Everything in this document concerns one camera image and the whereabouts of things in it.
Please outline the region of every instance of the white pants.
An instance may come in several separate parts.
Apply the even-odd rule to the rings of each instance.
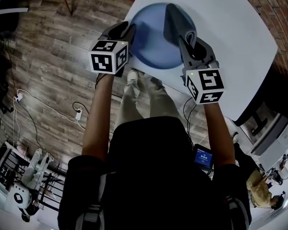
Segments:
[[[144,84],[150,97],[150,117],[170,116],[181,119],[175,103],[165,91],[160,80],[145,74]],[[126,85],[115,128],[123,123],[143,119],[136,109],[136,99],[139,92],[137,83],[131,82]]]
[[[48,167],[48,164],[50,162],[50,160],[48,160],[48,163],[46,163],[47,158],[49,157],[49,153],[47,153],[45,155],[45,157],[43,158],[39,169],[37,170],[37,172],[34,174],[34,170],[35,167],[38,164],[38,161],[40,159],[42,155],[41,150],[36,150],[34,153],[33,158],[30,161],[29,166],[26,168],[23,177],[21,179],[22,183],[29,189],[33,189],[33,190],[38,190],[41,186],[43,177],[44,177],[44,173]]]

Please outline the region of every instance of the electronic device with screen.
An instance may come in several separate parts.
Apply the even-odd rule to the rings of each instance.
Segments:
[[[213,171],[213,157],[211,150],[203,147],[199,144],[194,145],[195,151],[195,159],[194,163],[198,165],[198,167],[205,171]]]

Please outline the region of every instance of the person's leg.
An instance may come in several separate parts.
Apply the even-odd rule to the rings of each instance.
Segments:
[[[170,116],[181,119],[175,103],[169,97],[160,80],[145,74],[144,83],[150,97],[151,117]]]
[[[257,164],[252,157],[244,154],[241,150],[239,143],[234,143],[235,159],[238,161],[242,175],[247,181],[254,170],[259,170]]]
[[[52,162],[52,157],[49,155],[49,153],[47,153],[44,156],[42,162],[40,163],[38,171],[36,172],[36,174],[34,174],[33,179],[29,184],[30,189],[39,191],[40,185],[43,181],[44,173],[50,162]]]
[[[28,184],[32,180],[35,167],[38,164],[38,161],[40,160],[41,156],[42,156],[42,149],[39,148],[35,151],[33,158],[30,161],[29,166],[26,168],[21,178],[21,181],[24,185]]]
[[[125,94],[120,104],[120,110],[114,129],[123,123],[143,119],[142,115],[136,109],[136,99],[140,94],[140,89],[137,82],[138,74],[135,70],[131,70],[127,77],[127,85],[124,89]]]

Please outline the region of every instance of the black hair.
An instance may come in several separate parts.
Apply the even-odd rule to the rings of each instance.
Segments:
[[[273,210],[278,210],[279,208],[283,206],[283,203],[284,203],[284,198],[282,197],[282,195],[279,195],[278,201],[276,202],[275,206],[271,206],[271,208]]]
[[[21,214],[21,218],[25,221],[25,222],[29,222],[30,221],[30,217],[24,214]]]

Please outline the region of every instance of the person in yellow shirt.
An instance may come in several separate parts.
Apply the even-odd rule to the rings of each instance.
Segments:
[[[235,159],[242,170],[242,176],[246,181],[246,186],[252,196],[252,203],[256,207],[272,208],[277,210],[283,206],[282,195],[272,197],[266,184],[267,176],[262,176],[260,170],[252,157],[244,154],[238,143],[238,134],[233,137],[235,148]]]

